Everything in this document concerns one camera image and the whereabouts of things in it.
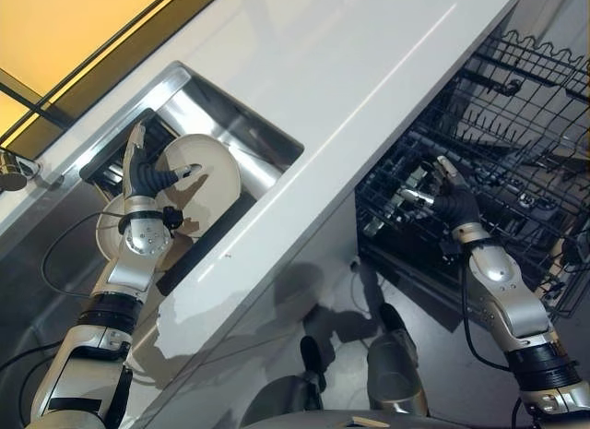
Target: metal cylinder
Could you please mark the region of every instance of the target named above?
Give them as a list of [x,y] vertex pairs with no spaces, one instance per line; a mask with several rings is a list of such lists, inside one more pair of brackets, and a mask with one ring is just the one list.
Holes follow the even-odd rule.
[[20,169],[17,157],[0,149],[0,189],[18,191],[27,185],[27,177]]

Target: dishwasher rack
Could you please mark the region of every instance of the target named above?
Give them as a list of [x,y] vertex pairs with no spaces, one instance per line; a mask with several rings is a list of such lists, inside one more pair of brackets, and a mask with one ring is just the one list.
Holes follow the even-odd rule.
[[590,285],[589,67],[551,43],[492,33],[357,186],[361,255],[458,304],[460,249],[399,195],[436,193],[431,163],[443,154],[525,284],[571,316]]

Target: white countertop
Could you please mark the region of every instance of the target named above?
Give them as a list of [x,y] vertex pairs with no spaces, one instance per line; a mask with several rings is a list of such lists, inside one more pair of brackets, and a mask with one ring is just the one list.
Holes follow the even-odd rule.
[[[44,176],[74,165],[97,128],[173,61],[305,147],[159,307],[164,356],[195,353],[350,193],[514,1],[216,0],[43,155]],[[36,201],[30,192],[0,196],[0,233]],[[233,306],[202,329],[182,326],[221,304]],[[158,393],[134,385],[133,414]]]

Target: dishwasher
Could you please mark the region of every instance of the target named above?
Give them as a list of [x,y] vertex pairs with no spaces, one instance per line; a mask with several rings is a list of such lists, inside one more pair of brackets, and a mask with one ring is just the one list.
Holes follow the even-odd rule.
[[482,224],[552,317],[590,281],[588,69],[583,57],[495,30],[356,187],[360,255],[460,309],[460,248],[400,196],[434,194],[445,155],[477,195]]

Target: stainless steel sink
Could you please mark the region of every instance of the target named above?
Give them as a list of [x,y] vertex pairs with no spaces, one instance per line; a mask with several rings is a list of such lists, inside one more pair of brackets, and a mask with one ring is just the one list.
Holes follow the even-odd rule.
[[121,192],[124,147],[138,120],[145,121],[146,149],[152,151],[153,160],[176,137],[205,134],[228,148],[242,178],[238,201],[158,282],[159,291],[168,294],[277,182],[301,155],[303,146],[214,84],[175,63],[100,129],[104,131],[101,147],[80,175],[107,198]]
[[[109,121],[102,130],[102,148],[123,150],[130,125],[149,113],[148,131],[158,133],[153,142],[163,148],[174,137],[205,134],[224,144],[239,164],[242,191],[259,199],[301,155],[303,146],[258,114],[181,64],[168,67],[151,85]],[[87,181],[103,173],[108,187],[121,180],[121,152],[107,153],[80,174]]]

